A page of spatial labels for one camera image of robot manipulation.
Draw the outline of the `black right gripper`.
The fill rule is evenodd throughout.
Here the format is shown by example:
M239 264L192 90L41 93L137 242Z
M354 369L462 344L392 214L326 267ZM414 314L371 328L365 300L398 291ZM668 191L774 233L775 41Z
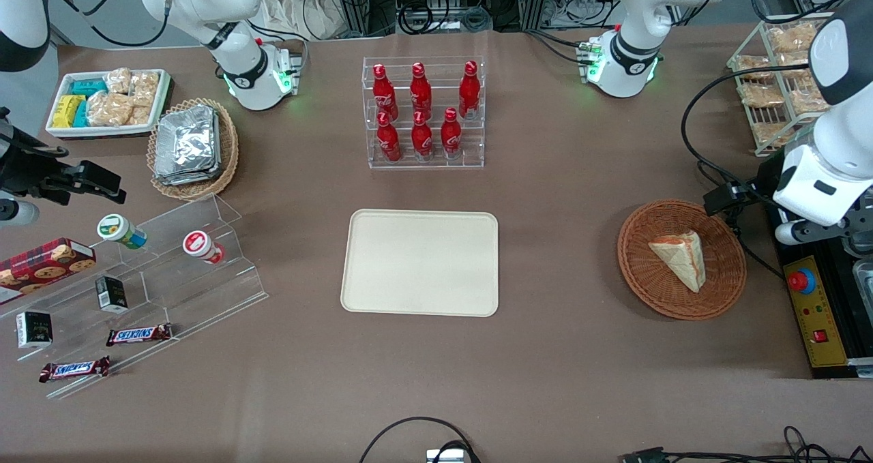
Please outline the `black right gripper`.
M69 155L62 147L50 148L16 128L2 128L1 186L3 192L24 198L45 198L67 203L70 193L90 194L124 205L127 192L121 177L91 161L79 162L79 180L72 166L60 162Z

